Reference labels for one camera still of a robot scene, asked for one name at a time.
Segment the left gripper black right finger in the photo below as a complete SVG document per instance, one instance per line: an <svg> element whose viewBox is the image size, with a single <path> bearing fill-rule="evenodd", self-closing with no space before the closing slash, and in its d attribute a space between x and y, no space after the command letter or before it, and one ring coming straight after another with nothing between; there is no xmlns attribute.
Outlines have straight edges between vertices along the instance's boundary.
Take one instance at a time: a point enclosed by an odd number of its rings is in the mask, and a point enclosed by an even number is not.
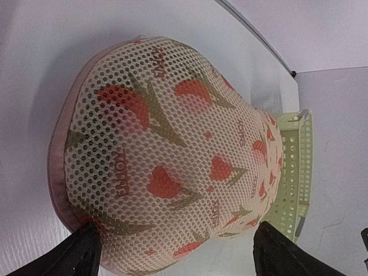
<svg viewBox="0 0 368 276"><path fill-rule="evenodd" d="M257 276L344 276L294 244L267 221L254 234L253 257Z"/></svg>

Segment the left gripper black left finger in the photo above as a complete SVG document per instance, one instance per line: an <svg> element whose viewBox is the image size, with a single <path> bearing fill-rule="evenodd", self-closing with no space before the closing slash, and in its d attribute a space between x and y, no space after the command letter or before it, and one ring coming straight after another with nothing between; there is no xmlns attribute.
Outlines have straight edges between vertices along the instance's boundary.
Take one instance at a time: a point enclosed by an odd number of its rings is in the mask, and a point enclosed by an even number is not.
<svg viewBox="0 0 368 276"><path fill-rule="evenodd" d="M50 252L8 276L97 276L102 244L97 226L88 222Z"/></svg>

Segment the floral mesh laundry bag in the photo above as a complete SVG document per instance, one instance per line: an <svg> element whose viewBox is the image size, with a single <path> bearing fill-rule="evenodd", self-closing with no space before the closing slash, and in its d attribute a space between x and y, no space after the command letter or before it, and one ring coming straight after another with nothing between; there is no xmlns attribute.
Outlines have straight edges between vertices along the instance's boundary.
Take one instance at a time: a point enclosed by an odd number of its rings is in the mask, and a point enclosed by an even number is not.
<svg viewBox="0 0 368 276"><path fill-rule="evenodd" d="M268 113L192 47L143 37L97 53L77 75L49 145L48 183L69 230L97 225L105 269L152 275L256 226L282 163Z"/></svg>

